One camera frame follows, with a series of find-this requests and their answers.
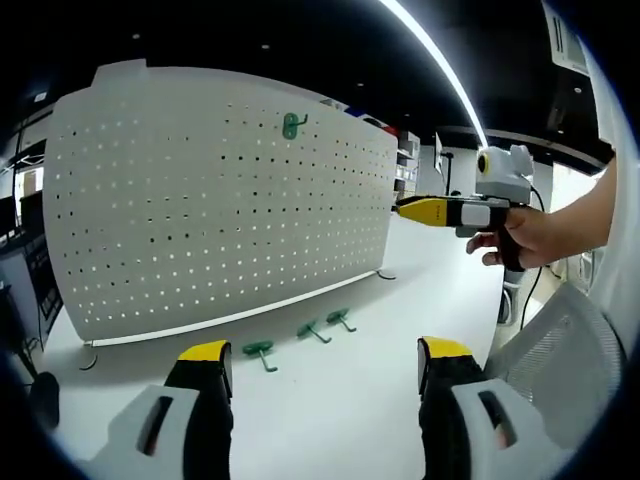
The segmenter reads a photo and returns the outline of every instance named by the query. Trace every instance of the white table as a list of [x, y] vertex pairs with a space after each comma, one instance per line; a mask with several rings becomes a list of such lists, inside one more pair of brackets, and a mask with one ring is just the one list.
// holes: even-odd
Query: white table
[[[466, 255], [453, 230], [395, 215], [384, 267], [397, 280], [373, 276], [252, 318], [94, 350], [82, 346], [63, 309], [44, 355], [61, 385], [56, 438], [72, 458], [93, 457], [109, 421], [146, 385], [162, 384], [182, 351], [227, 339], [234, 355], [234, 480], [422, 478], [416, 340], [460, 341], [484, 365], [503, 269]], [[344, 307], [356, 333], [324, 323]], [[297, 328], [315, 317], [330, 344], [296, 339]], [[269, 361], [277, 373], [241, 353], [244, 344], [265, 339], [276, 342]], [[96, 366], [79, 371], [94, 352]]]

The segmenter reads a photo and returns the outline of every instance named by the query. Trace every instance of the pegboard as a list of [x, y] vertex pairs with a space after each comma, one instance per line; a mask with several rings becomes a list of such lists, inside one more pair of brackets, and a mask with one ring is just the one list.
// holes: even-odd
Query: pegboard
[[[378, 268], [396, 139], [215, 70], [146, 69], [58, 101], [44, 210], [85, 340], [279, 302]], [[283, 137], [287, 113], [306, 124]]]

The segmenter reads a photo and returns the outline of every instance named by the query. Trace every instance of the ceiling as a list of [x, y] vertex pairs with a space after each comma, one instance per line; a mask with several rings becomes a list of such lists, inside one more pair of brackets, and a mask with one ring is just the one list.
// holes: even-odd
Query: ceiling
[[[609, 160], [610, 150], [597, 140], [588, 79], [551, 62], [538, 1], [401, 3], [449, 60], [484, 128], [562, 143], [603, 163]], [[30, 34], [9, 54], [13, 92], [3, 94], [21, 99], [14, 113], [28, 114], [88, 86], [98, 65], [144, 57], [149, 66], [219, 68], [294, 84], [410, 130], [423, 143], [432, 142], [436, 129], [470, 126], [440, 68], [376, 0], [177, 5], [135, 10], [109, 4], [74, 11], [73, 18], [52, 10], [29, 20]], [[49, 92], [46, 101], [34, 104], [34, 95], [43, 90]], [[561, 128], [550, 118], [560, 118]], [[445, 146], [477, 145], [473, 135], [443, 135]], [[590, 173], [597, 170], [575, 159], [564, 161]]]

